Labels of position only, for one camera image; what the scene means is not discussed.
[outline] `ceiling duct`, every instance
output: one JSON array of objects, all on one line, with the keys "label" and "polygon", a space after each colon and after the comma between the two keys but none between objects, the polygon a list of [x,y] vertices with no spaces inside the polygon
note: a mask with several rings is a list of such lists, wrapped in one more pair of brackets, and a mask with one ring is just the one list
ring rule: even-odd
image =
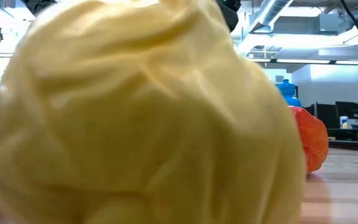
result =
[{"label": "ceiling duct", "polygon": [[271,33],[274,22],[280,17],[283,9],[293,0],[264,0],[260,10],[250,15],[250,33]]}]

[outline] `table surface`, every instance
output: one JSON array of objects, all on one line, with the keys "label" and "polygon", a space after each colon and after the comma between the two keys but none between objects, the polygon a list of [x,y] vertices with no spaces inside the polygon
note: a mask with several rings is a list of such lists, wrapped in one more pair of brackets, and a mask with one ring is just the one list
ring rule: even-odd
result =
[{"label": "table surface", "polygon": [[301,224],[358,224],[358,151],[330,149],[307,182]]}]

